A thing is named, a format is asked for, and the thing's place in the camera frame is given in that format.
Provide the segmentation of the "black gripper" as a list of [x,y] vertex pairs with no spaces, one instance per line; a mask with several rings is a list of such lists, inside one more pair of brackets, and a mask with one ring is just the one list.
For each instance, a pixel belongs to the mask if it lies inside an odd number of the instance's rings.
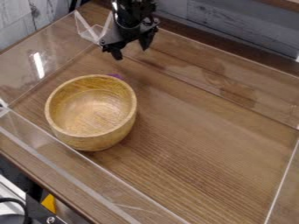
[[128,43],[137,40],[145,51],[159,31],[159,24],[160,20],[156,17],[147,17],[137,26],[131,28],[121,26],[116,20],[112,20],[112,25],[100,41],[101,50],[111,53],[115,60],[121,60],[121,49]]

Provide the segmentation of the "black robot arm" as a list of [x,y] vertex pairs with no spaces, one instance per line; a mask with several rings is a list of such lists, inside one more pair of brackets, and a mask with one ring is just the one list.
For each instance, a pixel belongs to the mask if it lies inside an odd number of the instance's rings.
[[160,19],[153,16],[155,0],[111,0],[111,6],[99,45],[115,60],[121,60],[121,49],[128,43],[137,40],[144,51],[149,48]]

